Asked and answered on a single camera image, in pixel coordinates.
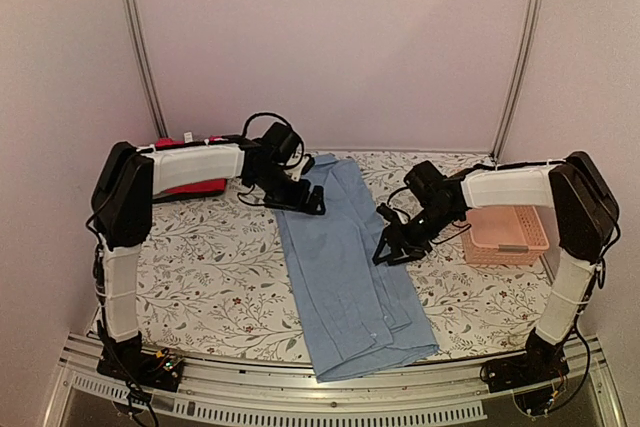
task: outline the pink plastic basket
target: pink plastic basket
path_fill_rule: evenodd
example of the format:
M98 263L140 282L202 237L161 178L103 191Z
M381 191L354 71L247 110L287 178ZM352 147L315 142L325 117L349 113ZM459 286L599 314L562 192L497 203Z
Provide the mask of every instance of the pink plastic basket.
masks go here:
M531 265L549 250L535 207L495 206L470 210L462 234L468 264Z

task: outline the patterned table surface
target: patterned table surface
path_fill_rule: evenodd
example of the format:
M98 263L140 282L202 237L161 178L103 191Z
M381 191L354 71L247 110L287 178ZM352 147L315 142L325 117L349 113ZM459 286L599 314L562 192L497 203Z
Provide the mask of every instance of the patterned table surface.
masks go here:
M376 202L431 160L451 174L486 156L341 152L355 159ZM237 181L218 198L160 204L138 266L138 323L145 342L186 352L309 362L280 236L268 209L237 200ZM394 205L412 215L411 195ZM454 231L446 231L447 236ZM460 359L520 349L550 292L544 267L469 266L459 238L408 265L440 352Z

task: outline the metal frame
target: metal frame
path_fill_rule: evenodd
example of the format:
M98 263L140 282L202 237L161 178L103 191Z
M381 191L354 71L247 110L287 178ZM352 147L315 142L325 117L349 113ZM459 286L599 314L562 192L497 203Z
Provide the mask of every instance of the metal frame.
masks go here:
M520 49L518 51L518 58L511 77L511 83L509 84L509 92L507 94L507 102L500 118L500 127L498 133L493 142L493 148L491 149L491 155L497 161L501 160L504 148L509 136L509 130L513 123L513 117L516 112L516 106L518 99L520 98L520 92L522 90L522 84L524 81L525 71L527 64L529 63L529 55L531 53L531 46L533 45L533 38L538 25L538 15L540 13L540 6L542 0L529 0L527 4L527 14L524 22L524 29L522 31L522 38L520 39Z
M598 340L590 337L588 342L592 351L591 380L599 394L605 425L624 426ZM124 383L95 371L101 351L102 345L96 340L69 336L58 364L55 395L45 427L60 426L71 389L125 402ZM569 377L579 379L586 366L582 343L576 338L569 340L565 354L571 368ZM178 392L154 391L153 405L157 413L215 425L455 425L485 418L484 400L511 395L489 393L478 377L485 360L422 362L362 379L318 384L309 364L220 359L206 354L187 356Z
M137 1L122 1L124 3L124 10L127 17L127 23L129 25L129 32L131 34L133 50L136 56L136 61L138 63L140 79L142 80L142 87L144 88L144 93L147 98L147 104L149 106L149 112L151 113L153 126L158 137L169 137L167 125L164 121L162 109L160 107L160 99L158 98L158 92L156 90L156 86L153 81L153 75L151 73L151 64L149 63L147 47L144 42L144 35L142 32L142 25L140 23L140 13L138 11Z
M137 1L123 0L123 3L127 22L129 24L129 30L131 32L131 39L138 68L140 70L140 78L144 87L154 128L156 129L156 133L159 137L168 137L167 125L162 114L158 92L151 73L151 65L149 63L147 48L144 42ZM520 91L522 90L522 83L527 63L529 61L529 54L531 52L531 46L533 44L533 38L538 23L538 14L541 3L542 0L528 0L527 3L527 15L522 31L522 38L520 39L518 57L511 77L511 82L509 84L507 101L500 118L500 126L490 152L491 156L497 160L500 160L503 154L509 130L513 122L516 105L520 97Z

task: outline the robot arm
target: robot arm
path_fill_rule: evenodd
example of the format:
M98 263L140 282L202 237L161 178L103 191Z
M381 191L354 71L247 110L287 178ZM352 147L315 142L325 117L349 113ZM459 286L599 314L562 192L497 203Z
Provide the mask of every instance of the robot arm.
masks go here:
M452 221L464 220L472 208L536 205L555 210L561 255L545 311L529 335L524 357L489 361L483 380L498 391L566 371L562 345L591 296L597 266L619 216L618 204L591 158L575 152L559 162L476 166L451 177L424 162L407 174L405 184L423 210L403 223L386 204L378 207L390 223L374 256L376 263L424 257L440 231Z
M175 390L179 382L177 370L167 372L172 376L158 376L162 370L154 369L147 378L143 367L152 359L141 352L137 264L151 230L153 196L177 186L239 177L245 186L264 190L266 207L322 215L322 187L312 188L308 180L288 175L305 172L313 164L310 157L295 156L301 144L290 125L276 122L254 140L235 135L161 148L136 148L127 142L112 148L93 193L94 213L87 223L98 238L94 277L102 308L98 329L105 344L100 373L167 390Z

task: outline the pink wall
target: pink wall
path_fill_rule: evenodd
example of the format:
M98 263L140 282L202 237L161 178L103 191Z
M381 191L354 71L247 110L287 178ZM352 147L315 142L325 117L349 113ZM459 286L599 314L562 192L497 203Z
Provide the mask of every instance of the pink wall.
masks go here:
M139 4L174 136L275 110L315 147L488 151L526 0Z
M629 425L640 425L640 4L544 0L505 160L589 152L616 195L623 238L587 310Z
M0 0L0 424L34 426L95 307L89 198L114 142L152 140L121 0Z

